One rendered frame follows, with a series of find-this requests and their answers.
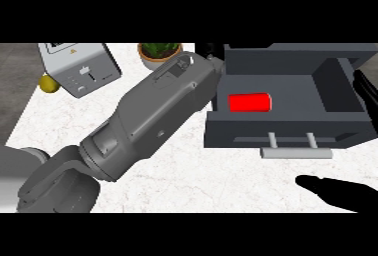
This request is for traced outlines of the yellow lemon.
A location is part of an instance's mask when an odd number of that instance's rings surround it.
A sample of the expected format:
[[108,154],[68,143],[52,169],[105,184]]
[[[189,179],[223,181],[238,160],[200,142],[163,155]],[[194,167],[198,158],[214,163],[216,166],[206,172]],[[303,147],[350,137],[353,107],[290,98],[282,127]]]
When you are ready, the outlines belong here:
[[42,91],[46,93],[55,93],[61,88],[59,83],[52,79],[49,75],[42,76],[39,80],[39,86]]

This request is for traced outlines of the dark grey drawer front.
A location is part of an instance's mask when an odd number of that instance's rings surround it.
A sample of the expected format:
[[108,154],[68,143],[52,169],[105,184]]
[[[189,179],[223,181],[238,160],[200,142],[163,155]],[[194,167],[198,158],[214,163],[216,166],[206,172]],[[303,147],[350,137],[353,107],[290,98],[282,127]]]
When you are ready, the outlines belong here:
[[210,112],[206,148],[259,148],[263,159],[331,159],[332,149],[347,149],[378,138],[366,113]]

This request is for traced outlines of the potted green plant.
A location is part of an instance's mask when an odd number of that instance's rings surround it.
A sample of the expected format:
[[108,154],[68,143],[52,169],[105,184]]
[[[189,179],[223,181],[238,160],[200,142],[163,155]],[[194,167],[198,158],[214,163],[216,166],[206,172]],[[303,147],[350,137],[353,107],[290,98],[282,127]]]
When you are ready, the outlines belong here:
[[138,51],[145,67],[155,70],[183,51],[183,45],[180,43],[141,43]]

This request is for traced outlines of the dark grey cabinet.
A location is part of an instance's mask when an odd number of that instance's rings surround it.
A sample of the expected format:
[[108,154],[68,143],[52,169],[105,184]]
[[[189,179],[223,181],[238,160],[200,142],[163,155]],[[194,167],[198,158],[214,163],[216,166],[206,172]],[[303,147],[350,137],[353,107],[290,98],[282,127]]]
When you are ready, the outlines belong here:
[[[371,43],[338,43],[338,44],[281,44],[256,48],[229,48],[226,50],[225,75],[304,75],[310,74],[327,59],[346,58],[356,70],[362,64],[378,53],[378,48]],[[222,113],[269,113],[269,112],[232,112]]]

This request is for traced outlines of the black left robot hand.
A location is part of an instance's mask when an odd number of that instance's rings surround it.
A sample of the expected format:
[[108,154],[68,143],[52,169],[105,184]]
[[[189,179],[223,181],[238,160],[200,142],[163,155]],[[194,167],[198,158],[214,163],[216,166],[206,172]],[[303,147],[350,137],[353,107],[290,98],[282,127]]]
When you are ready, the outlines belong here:
[[225,45],[222,43],[197,43],[195,53],[206,59],[219,58],[225,60]]

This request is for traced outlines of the dark grey drawer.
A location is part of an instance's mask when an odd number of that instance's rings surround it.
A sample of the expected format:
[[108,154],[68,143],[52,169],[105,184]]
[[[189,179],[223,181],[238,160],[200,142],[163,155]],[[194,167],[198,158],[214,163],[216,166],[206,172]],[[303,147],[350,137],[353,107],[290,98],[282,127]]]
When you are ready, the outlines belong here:
[[263,159],[331,159],[332,149],[347,149],[378,138],[366,113],[210,112],[206,148],[259,148]]
[[327,59],[304,75],[223,75],[217,88],[217,110],[228,111],[231,94],[268,93],[270,113],[362,113],[353,89],[353,67],[346,58]]

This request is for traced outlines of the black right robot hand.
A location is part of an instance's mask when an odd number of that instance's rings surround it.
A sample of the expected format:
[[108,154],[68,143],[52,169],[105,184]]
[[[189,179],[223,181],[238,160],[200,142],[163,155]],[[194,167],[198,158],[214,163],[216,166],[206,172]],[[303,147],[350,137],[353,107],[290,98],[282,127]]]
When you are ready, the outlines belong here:
[[[361,70],[353,72],[353,77],[353,88],[363,99],[378,133],[378,89]],[[331,206],[362,214],[378,214],[378,190],[368,185],[310,175],[299,175],[296,183]]]

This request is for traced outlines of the white toaster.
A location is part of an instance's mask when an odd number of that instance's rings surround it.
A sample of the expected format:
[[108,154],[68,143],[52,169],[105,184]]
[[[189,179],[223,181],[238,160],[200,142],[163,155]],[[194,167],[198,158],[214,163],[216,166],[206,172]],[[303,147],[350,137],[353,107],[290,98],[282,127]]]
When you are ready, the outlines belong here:
[[121,78],[121,69],[105,43],[39,43],[48,75],[81,98]]

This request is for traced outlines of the red can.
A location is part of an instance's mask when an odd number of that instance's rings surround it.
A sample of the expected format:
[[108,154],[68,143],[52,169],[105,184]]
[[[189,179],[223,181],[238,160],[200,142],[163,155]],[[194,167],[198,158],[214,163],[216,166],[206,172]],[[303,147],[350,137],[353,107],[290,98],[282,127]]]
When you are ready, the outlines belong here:
[[272,97],[268,93],[231,94],[228,105],[232,112],[269,112]]

